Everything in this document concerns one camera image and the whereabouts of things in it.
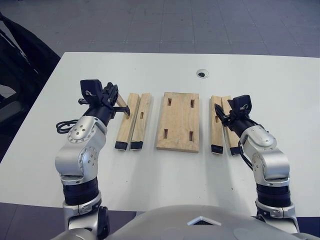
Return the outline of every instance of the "wooden plank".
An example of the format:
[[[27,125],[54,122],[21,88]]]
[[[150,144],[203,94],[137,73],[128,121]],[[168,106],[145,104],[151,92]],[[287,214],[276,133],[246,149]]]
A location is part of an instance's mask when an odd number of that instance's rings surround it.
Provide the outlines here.
[[[133,136],[131,140],[130,149],[139,150],[142,149],[144,144],[144,137],[147,127],[147,120],[150,110],[151,93],[143,93],[140,98],[140,104],[137,111],[135,120]]]
[[[211,96],[211,152],[222,154],[223,147],[223,126],[215,110],[215,104],[222,105],[220,96]]]
[[[127,105],[130,109],[130,116],[123,115],[121,126],[119,128],[118,136],[115,142],[115,148],[119,150],[126,150],[128,143],[131,140],[132,132],[134,129],[138,106],[139,106],[139,94],[130,93],[127,101]]]
[[[164,93],[156,148],[199,152],[199,94]]]
[[[224,114],[228,115],[230,114],[231,107],[229,105],[228,100],[231,99],[231,96],[223,96],[222,97],[222,108],[224,111]],[[234,131],[231,131],[228,127],[226,127],[226,135],[228,138],[229,148],[231,155],[239,155],[240,149],[238,147],[239,137]]]

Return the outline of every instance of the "rectangular slot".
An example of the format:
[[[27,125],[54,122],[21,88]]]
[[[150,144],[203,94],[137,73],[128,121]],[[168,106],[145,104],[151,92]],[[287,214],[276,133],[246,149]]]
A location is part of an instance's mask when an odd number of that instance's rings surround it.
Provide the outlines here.
[[[164,139],[167,139],[168,138],[168,129],[165,129],[164,130]]]
[[[193,142],[193,141],[194,141],[194,132],[193,132],[193,131],[190,131],[190,132],[189,132],[189,141],[190,141],[190,142]]]

